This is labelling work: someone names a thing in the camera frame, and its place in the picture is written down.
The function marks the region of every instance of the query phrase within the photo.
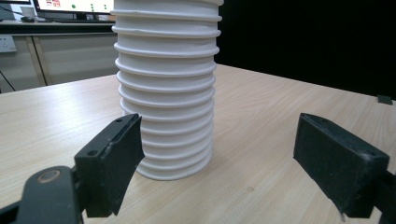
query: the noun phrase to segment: computer monitor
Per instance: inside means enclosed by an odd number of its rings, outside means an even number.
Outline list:
[[[30,5],[30,0],[0,0],[0,4],[22,4]]]
[[[86,20],[87,14],[110,15],[114,0],[33,0],[36,12],[72,13],[78,20]]]

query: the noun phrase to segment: black wall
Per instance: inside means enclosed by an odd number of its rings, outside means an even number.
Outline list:
[[[217,63],[396,100],[396,0],[226,0]]]

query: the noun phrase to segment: wall outlet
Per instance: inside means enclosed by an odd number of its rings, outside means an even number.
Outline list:
[[[15,47],[14,39],[12,35],[0,35],[0,52],[15,52],[17,47]]]

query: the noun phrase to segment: light wood tabletop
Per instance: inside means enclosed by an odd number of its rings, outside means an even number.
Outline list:
[[[343,222],[292,157],[300,113],[329,119],[390,155],[396,173],[396,107],[376,97],[218,65],[214,154],[201,172],[173,181],[135,173],[120,213],[85,223]],[[30,175],[74,165],[121,116],[120,83],[98,77],[0,95],[0,207],[21,198]]]

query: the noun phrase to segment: cabinet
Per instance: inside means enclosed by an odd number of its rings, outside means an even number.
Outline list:
[[[1,24],[16,52],[0,53],[0,70],[16,91],[116,74],[111,24]],[[0,77],[2,92],[12,91]]]

